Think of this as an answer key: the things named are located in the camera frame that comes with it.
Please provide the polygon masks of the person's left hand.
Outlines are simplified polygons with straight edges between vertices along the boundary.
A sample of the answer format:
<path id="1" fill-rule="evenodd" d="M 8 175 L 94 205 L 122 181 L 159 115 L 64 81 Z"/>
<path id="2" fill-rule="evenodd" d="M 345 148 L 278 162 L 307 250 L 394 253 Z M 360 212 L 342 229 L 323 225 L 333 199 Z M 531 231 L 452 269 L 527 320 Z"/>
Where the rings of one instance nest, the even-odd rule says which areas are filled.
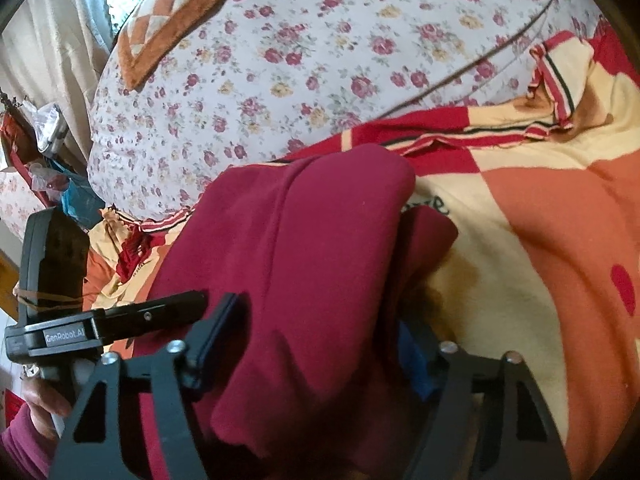
<path id="1" fill-rule="evenodd" d="M 23 379 L 22 393 L 29 408 L 29 416 L 35 430 L 47 440 L 58 440 L 53 416 L 66 418 L 72 406 L 61 393 L 38 377 Z"/>

